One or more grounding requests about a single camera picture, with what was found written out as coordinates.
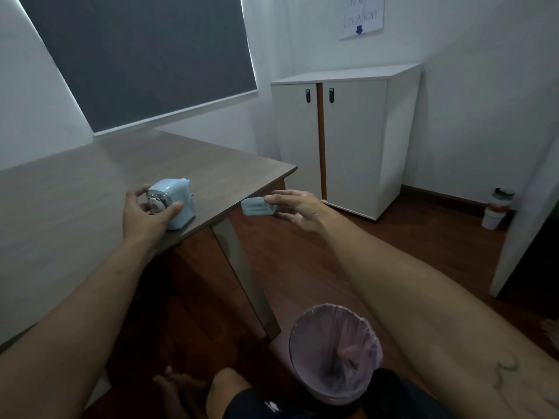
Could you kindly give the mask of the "person's left hand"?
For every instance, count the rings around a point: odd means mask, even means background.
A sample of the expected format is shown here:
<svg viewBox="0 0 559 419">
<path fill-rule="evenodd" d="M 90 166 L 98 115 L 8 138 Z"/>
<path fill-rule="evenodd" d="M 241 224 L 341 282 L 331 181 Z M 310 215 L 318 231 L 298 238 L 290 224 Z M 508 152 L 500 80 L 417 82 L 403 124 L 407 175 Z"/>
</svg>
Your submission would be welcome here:
<svg viewBox="0 0 559 419">
<path fill-rule="evenodd" d="M 154 215 L 149 213 L 149 207 L 139 202 L 139 197 L 149 188 L 150 184 L 145 184 L 126 193 L 122 212 L 121 245 L 140 253 L 141 256 L 152 258 L 157 252 L 167 226 L 158 225 Z"/>
</svg>

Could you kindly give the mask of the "person's right hand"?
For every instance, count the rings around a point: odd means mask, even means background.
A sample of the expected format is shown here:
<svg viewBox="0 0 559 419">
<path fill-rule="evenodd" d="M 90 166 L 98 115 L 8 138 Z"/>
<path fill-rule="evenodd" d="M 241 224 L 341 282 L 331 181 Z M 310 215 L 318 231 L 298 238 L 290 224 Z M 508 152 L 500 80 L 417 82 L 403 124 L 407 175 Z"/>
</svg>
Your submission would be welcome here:
<svg viewBox="0 0 559 419">
<path fill-rule="evenodd" d="M 276 212 L 299 213 L 302 220 L 290 223 L 305 232 L 323 235 L 331 224 L 340 218 L 338 212 L 308 191 L 275 190 L 264 197 L 267 203 L 277 205 Z"/>
</svg>

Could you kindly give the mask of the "light blue sharpener shavings tray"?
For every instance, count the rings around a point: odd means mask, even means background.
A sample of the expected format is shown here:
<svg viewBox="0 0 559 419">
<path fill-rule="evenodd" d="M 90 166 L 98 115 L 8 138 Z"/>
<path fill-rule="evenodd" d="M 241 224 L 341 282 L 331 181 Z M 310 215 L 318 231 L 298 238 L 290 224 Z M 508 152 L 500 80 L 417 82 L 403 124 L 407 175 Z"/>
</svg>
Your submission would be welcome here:
<svg viewBox="0 0 559 419">
<path fill-rule="evenodd" d="M 242 213 L 247 217 L 272 216 L 277 210 L 277 205 L 267 203 L 265 197 L 246 198 L 240 205 Z"/>
</svg>

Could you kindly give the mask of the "person's left forearm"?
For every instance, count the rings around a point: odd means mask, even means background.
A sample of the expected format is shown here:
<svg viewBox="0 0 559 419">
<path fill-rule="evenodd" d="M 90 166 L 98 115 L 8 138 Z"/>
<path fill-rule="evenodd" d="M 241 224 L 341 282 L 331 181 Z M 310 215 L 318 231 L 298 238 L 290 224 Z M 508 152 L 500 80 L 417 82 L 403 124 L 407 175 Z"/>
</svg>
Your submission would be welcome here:
<svg viewBox="0 0 559 419">
<path fill-rule="evenodd" d="M 0 419 L 79 419 L 157 243 L 125 239 L 0 355 Z"/>
</svg>

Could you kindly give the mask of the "person's right forearm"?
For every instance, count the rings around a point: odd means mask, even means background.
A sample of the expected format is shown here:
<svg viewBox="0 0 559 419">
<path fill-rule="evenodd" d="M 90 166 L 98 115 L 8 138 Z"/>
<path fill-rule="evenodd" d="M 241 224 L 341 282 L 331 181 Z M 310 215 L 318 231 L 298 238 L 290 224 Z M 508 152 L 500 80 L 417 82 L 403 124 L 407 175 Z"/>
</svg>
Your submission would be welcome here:
<svg viewBox="0 0 559 419">
<path fill-rule="evenodd" d="M 365 303 L 461 419 L 559 419 L 559 362 L 426 263 L 330 208 L 313 215 Z"/>
</svg>

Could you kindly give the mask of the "wooden desk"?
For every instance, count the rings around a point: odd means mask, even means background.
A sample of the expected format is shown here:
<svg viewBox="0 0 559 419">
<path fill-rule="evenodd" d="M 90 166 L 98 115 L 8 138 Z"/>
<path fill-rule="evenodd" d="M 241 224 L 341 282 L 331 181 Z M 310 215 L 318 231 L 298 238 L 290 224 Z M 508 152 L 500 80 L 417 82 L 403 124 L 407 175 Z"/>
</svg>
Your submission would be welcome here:
<svg viewBox="0 0 559 419">
<path fill-rule="evenodd" d="M 125 190 L 168 177 L 190 179 L 196 215 L 168 232 L 157 252 L 207 226 L 217 231 L 260 336 L 274 339 L 279 325 L 250 272 L 241 271 L 248 264 L 227 215 L 295 168 L 144 130 L 0 171 L 0 345 L 28 335 L 121 241 Z"/>
</svg>

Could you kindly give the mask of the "white two-door cabinet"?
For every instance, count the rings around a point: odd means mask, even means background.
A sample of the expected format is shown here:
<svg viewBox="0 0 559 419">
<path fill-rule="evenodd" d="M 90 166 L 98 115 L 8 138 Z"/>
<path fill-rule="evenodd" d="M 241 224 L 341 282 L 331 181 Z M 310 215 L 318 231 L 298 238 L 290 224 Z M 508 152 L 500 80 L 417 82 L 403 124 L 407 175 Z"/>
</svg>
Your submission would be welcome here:
<svg viewBox="0 0 559 419">
<path fill-rule="evenodd" d="M 281 160 L 297 166 L 285 186 L 378 220 L 401 192 L 422 69 L 313 71 L 271 82 Z"/>
</svg>

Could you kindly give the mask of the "bin with pink liner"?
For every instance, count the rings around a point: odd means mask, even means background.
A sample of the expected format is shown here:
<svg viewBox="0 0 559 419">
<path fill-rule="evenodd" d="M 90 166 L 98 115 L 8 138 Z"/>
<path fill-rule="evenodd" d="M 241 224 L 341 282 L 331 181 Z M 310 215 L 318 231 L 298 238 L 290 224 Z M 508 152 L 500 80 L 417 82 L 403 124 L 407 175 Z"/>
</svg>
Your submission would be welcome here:
<svg viewBox="0 0 559 419">
<path fill-rule="evenodd" d="M 295 321 L 289 355 L 298 380 L 330 406 L 346 406 L 363 396 L 383 360 L 369 321 L 332 303 L 313 306 Z"/>
</svg>

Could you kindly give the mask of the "grey roller window blind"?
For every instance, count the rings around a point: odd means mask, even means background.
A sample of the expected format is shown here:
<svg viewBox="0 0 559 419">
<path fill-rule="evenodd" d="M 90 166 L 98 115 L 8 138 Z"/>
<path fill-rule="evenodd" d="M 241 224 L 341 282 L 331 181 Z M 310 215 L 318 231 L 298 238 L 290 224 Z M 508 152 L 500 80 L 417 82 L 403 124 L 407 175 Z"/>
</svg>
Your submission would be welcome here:
<svg viewBox="0 0 559 419">
<path fill-rule="evenodd" d="M 93 133 L 257 90 L 241 0 L 19 0 Z"/>
</svg>

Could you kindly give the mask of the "person's legs in black shorts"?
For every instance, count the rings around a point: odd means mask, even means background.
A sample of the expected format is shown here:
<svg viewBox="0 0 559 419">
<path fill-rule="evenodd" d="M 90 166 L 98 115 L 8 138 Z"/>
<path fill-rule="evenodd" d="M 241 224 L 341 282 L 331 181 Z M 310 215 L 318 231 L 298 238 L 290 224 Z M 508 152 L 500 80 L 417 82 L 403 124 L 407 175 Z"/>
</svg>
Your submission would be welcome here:
<svg viewBox="0 0 559 419">
<path fill-rule="evenodd" d="M 405 377 L 377 369 L 365 394 L 350 406 L 312 406 L 292 392 L 258 389 L 225 367 L 211 381 L 175 373 L 153 377 L 166 419 L 457 419 L 449 408 Z"/>
</svg>

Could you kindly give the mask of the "white tumbler with dark lid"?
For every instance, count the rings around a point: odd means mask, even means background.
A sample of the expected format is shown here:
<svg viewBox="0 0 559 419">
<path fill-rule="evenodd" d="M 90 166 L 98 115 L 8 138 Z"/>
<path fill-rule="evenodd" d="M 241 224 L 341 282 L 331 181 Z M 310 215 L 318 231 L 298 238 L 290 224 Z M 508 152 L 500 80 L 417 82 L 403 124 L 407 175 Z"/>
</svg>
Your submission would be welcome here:
<svg viewBox="0 0 559 419">
<path fill-rule="evenodd" d="M 481 226 L 487 230 L 495 230 L 507 215 L 515 197 L 515 191 L 507 188 L 495 188 L 491 199 L 486 205 Z"/>
</svg>

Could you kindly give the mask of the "white door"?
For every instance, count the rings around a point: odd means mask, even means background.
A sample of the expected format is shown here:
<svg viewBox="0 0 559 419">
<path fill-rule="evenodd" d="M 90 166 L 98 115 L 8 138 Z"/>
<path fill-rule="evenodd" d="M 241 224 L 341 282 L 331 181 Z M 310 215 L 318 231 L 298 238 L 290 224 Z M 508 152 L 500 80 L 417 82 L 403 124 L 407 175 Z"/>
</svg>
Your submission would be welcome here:
<svg viewBox="0 0 559 419">
<path fill-rule="evenodd" d="M 492 297 L 499 296 L 558 202 L 559 135 L 550 144 L 516 208 L 490 286 Z"/>
</svg>

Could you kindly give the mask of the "white paper wall sign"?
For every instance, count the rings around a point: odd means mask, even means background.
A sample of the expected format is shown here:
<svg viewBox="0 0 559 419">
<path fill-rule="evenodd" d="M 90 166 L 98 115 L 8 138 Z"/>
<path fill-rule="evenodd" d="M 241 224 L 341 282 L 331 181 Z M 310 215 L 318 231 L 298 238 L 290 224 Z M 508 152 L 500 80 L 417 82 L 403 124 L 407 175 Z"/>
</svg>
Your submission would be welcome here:
<svg viewBox="0 0 559 419">
<path fill-rule="evenodd" d="M 337 8 L 340 41 L 383 29 L 385 0 L 337 0 Z"/>
</svg>

